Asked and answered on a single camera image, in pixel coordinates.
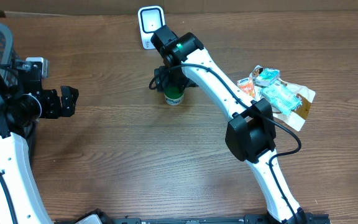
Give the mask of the beige brown snack bag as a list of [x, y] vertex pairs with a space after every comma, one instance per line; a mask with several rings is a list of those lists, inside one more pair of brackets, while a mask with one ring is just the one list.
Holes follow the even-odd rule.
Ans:
[[[260, 65], [258, 65], [254, 68], [254, 70], [249, 75], [249, 77], [251, 77], [254, 82], [254, 89], [255, 89], [254, 98], [257, 101], [261, 100], [262, 98], [266, 99], [261, 94], [261, 90], [266, 86], [259, 86], [254, 81], [256, 70], [258, 68], [266, 68], [266, 67], [261, 67]], [[272, 106], [273, 117], [280, 119], [281, 121], [289, 125], [291, 128], [293, 128], [295, 131], [300, 131], [309, 115], [311, 104], [316, 94], [315, 91], [310, 90], [306, 86], [298, 85], [295, 83], [290, 83], [282, 80], [281, 72], [280, 72], [280, 77], [275, 82], [280, 82], [284, 84], [292, 93], [294, 93], [297, 97], [299, 97], [299, 99], [302, 101], [302, 105], [299, 106], [297, 109], [291, 111], [290, 115], [285, 115], [270, 104]]]

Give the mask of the teal wet wipes pack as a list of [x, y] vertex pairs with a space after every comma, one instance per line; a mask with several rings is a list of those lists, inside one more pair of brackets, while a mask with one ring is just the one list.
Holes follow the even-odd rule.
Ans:
[[292, 93], [284, 84], [275, 82], [261, 90], [270, 104], [285, 115], [302, 105], [302, 101]]

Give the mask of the teal tissue pack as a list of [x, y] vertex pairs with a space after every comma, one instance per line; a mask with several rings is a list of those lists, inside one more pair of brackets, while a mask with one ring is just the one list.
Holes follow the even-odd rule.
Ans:
[[258, 68], [254, 81], [259, 86], [269, 86], [280, 77], [280, 71], [274, 68]]

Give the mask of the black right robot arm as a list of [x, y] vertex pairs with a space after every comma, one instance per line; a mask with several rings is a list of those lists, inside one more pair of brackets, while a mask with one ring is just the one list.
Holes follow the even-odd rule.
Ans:
[[215, 64], [206, 47], [191, 32], [179, 37], [167, 26], [154, 31], [151, 43], [166, 69], [153, 77], [150, 88], [164, 88], [163, 79], [184, 90], [188, 81], [198, 85], [227, 120], [225, 143], [236, 159], [255, 175], [267, 204], [270, 223], [306, 223], [306, 213], [291, 194], [278, 163], [275, 145], [280, 128], [295, 141], [298, 136], [273, 119], [266, 99], [246, 95]]

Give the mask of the green lid white jar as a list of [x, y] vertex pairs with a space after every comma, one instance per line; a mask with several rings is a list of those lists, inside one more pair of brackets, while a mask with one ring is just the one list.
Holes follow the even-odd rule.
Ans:
[[164, 97], [168, 105], [176, 106], [183, 102], [184, 91], [177, 86], [169, 86], [164, 90]]

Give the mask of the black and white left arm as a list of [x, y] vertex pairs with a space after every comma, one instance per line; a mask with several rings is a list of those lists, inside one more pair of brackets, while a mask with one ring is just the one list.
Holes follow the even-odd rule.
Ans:
[[39, 119], [75, 114], [79, 92], [44, 90], [48, 61], [29, 57], [0, 64], [0, 223], [52, 223], [30, 166], [27, 137]]

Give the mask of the orange tissue pack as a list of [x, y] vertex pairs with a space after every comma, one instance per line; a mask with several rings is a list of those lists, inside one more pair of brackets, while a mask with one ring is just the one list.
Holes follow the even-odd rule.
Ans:
[[255, 97], [254, 82], [251, 77], [243, 78], [237, 81], [237, 87], [251, 97]]

